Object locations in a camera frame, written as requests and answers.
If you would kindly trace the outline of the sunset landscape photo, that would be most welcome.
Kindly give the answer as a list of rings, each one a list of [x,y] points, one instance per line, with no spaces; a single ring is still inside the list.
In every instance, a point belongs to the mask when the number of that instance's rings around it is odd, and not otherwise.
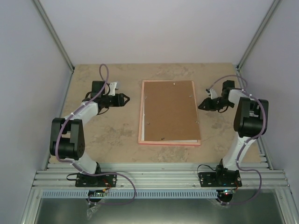
[[[141,131],[141,142],[145,141],[145,114],[142,115],[142,131]],[[161,142],[192,142],[192,143],[199,143],[199,140],[161,140]]]

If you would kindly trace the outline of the brown cardboard backing board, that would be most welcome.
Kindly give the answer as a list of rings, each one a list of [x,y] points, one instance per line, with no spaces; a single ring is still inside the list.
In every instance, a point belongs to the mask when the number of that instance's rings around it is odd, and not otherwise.
[[[145,84],[145,140],[198,140],[200,137],[194,82]]]

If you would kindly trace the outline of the pink wooden picture frame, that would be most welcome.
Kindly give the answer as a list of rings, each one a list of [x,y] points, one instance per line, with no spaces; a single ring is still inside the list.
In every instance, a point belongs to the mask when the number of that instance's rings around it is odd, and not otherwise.
[[[142,131],[142,115],[144,113],[144,101],[146,99],[144,93],[144,88],[146,83],[150,82],[169,82],[170,80],[143,80],[142,81],[142,92],[141,92],[141,105],[140,105],[140,116],[139,116],[139,130],[138,130],[138,144],[140,145],[152,145],[152,146],[191,146],[191,147],[199,147],[201,145],[201,140],[199,143],[192,143],[192,142],[158,142],[158,141],[146,141],[141,142],[141,131]]]

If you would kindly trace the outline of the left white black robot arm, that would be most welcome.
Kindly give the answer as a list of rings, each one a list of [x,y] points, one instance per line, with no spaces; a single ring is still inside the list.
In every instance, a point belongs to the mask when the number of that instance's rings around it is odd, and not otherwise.
[[[112,187],[115,174],[103,174],[98,162],[85,151],[84,125],[93,117],[106,113],[111,107],[123,107],[129,96],[116,93],[117,82],[94,81],[79,108],[51,124],[50,154],[61,163],[69,163],[78,170],[76,187]]]

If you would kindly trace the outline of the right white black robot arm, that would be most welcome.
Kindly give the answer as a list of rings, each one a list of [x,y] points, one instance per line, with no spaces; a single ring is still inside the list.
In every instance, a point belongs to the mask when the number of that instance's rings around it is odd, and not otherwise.
[[[233,80],[222,84],[222,93],[217,95],[212,88],[207,90],[208,97],[198,106],[204,111],[225,112],[236,108],[233,128],[235,138],[231,148],[211,172],[198,172],[202,187],[240,187],[240,164],[249,147],[267,130],[269,102],[257,99],[244,89],[235,87]]]

